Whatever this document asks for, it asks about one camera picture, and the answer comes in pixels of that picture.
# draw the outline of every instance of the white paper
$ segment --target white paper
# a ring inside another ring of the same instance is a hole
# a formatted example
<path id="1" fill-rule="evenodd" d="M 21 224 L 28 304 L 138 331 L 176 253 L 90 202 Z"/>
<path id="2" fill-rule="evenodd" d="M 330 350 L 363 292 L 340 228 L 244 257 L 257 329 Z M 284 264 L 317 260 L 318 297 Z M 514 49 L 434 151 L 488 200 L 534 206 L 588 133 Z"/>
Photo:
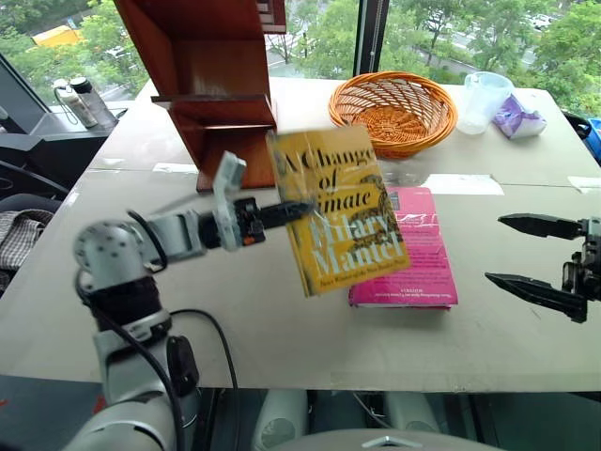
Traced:
<path id="1" fill-rule="evenodd" d="M 601 191 L 601 178 L 599 177 L 574 177 L 567 178 L 572 183 L 572 186 L 583 194 L 587 194 L 592 190 Z"/>
<path id="2" fill-rule="evenodd" d="M 504 195 L 489 174 L 431 174 L 422 186 L 432 194 Z"/>
<path id="3" fill-rule="evenodd" d="M 125 162 L 124 158 L 101 158 L 100 160 L 107 166 L 114 166 L 121 162 Z"/>
<path id="4" fill-rule="evenodd" d="M 182 163 L 156 163 L 154 172 L 179 172 L 185 174 L 198 174 L 198 168 L 193 164 Z"/>

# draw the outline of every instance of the car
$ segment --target car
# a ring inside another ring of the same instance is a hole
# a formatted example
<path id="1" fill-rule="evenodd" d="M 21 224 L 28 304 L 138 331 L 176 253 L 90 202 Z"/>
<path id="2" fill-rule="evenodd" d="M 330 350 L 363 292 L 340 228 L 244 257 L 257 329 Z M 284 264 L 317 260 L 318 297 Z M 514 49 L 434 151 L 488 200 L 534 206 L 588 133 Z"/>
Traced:
<path id="1" fill-rule="evenodd" d="M 125 49 L 123 47 L 121 47 L 120 45 L 117 45 L 116 47 L 113 47 L 112 49 L 105 50 L 104 52 L 106 54 L 109 54 L 113 58 L 120 58 L 121 56 L 124 56 L 126 54 Z"/>
<path id="2" fill-rule="evenodd" d="M 553 19 L 546 14 L 537 14 L 530 19 L 530 23 L 534 29 L 542 31 L 544 28 L 547 28 L 551 25 Z"/>

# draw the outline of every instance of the plaid cloth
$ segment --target plaid cloth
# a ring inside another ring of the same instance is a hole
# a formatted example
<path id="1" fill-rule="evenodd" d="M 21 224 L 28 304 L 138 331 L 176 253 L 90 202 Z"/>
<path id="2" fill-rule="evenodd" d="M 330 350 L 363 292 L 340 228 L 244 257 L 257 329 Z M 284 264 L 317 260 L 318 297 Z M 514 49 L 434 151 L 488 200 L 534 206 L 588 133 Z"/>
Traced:
<path id="1" fill-rule="evenodd" d="M 7 289 L 11 275 L 21 268 L 51 219 L 53 214 L 44 210 L 0 213 L 0 292 Z"/>

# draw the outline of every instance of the purple package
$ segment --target purple package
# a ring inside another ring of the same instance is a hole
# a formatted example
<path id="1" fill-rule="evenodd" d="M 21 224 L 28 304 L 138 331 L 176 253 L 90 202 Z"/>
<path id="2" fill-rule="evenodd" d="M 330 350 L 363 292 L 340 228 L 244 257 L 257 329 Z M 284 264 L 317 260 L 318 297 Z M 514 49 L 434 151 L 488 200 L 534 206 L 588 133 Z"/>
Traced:
<path id="1" fill-rule="evenodd" d="M 547 121 L 538 111 L 526 108 L 513 94 L 492 121 L 509 139 L 540 134 L 547 126 Z"/>

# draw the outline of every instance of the yellow vehicle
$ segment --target yellow vehicle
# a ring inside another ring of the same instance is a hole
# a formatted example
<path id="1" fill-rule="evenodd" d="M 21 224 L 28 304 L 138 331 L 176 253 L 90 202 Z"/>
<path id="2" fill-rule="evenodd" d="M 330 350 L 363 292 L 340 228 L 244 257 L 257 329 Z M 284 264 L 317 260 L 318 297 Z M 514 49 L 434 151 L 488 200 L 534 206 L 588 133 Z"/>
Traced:
<path id="1" fill-rule="evenodd" d="M 60 25 L 52 30 L 44 31 L 32 37 L 37 45 L 55 47 L 62 44 L 74 44 L 82 40 L 79 30 L 72 30 L 66 25 Z"/>

